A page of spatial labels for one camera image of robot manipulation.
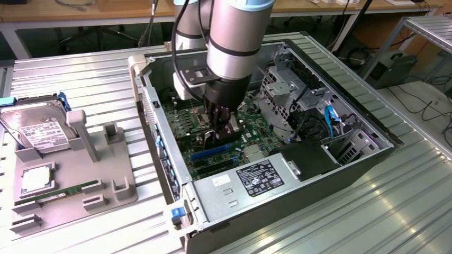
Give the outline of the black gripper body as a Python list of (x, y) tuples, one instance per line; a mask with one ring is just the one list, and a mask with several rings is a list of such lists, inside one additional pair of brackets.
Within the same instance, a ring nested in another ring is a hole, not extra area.
[(216, 107), (226, 107), (230, 111), (236, 111), (246, 97), (251, 77), (248, 75), (238, 80), (220, 78), (208, 82), (204, 92), (206, 110), (214, 111)]

